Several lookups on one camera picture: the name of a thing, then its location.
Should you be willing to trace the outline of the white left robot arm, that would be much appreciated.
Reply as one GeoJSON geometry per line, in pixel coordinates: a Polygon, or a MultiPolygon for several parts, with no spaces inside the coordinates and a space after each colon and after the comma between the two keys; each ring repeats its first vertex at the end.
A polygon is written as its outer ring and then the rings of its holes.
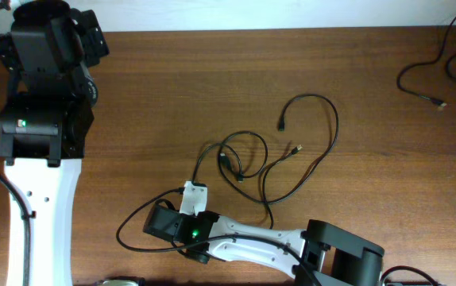
{"type": "Polygon", "coordinates": [[[71,223],[98,88],[109,54],[92,10],[33,1],[0,36],[10,74],[0,112],[1,181],[10,192],[9,285],[69,285],[71,223]]]}

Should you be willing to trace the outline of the black USB cable gold plug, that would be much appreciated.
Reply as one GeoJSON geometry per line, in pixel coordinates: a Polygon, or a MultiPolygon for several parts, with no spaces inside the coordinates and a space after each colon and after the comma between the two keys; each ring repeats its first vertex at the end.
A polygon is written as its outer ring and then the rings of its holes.
{"type": "Polygon", "coordinates": [[[338,109],[332,103],[332,101],[330,99],[328,99],[328,97],[323,96],[323,95],[318,95],[318,94],[306,93],[306,94],[297,95],[297,96],[289,99],[284,104],[284,107],[283,107],[282,111],[280,112],[280,116],[278,119],[278,130],[280,132],[285,131],[286,113],[287,113],[288,108],[294,102],[298,102],[301,99],[307,99],[307,98],[322,100],[331,108],[332,113],[334,114],[334,132],[330,132],[331,138],[329,139],[329,143],[328,143],[326,150],[317,159],[312,161],[311,165],[308,167],[307,171],[305,172],[303,177],[300,179],[300,181],[296,184],[296,186],[291,191],[287,192],[285,195],[282,195],[281,197],[279,197],[278,199],[275,199],[273,201],[270,201],[267,196],[266,185],[267,185],[267,179],[268,179],[269,173],[278,164],[281,164],[281,163],[285,162],[287,159],[295,156],[302,149],[302,147],[297,145],[292,151],[290,151],[288,154],[280,157],[279,159],[275,160],[265,169],[263,176],[261,178],[261,202],[264,205],[265,211],[270,219],[270,223],[269,223],[270,230],[272,230],[275,225],[275,219],[274,219],[274,215],[273,215],[271,206],[273,204],[281,203],[281,202],[285,201],[286,199],[290,198],[291,196],[293,196],[313,176],[317,167],[333,151],[333,149],[336,146],[336,143],[338,141],[339,128],[340,128],[338,109]]]}

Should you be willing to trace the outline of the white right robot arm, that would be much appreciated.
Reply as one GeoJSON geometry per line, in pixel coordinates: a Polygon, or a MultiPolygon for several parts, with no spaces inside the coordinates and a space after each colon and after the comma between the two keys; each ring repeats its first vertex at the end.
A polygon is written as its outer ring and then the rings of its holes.
{"type": "Polygon", "coordinates": [[[304,230],[248,226],[220,214],[181,213],[155,204],[143,231],[185,246],[186,257],[206,264],[246,261],[277,269],[296,285],[376,285],[384,249],[328,222],[310,220],[304,230]]]}

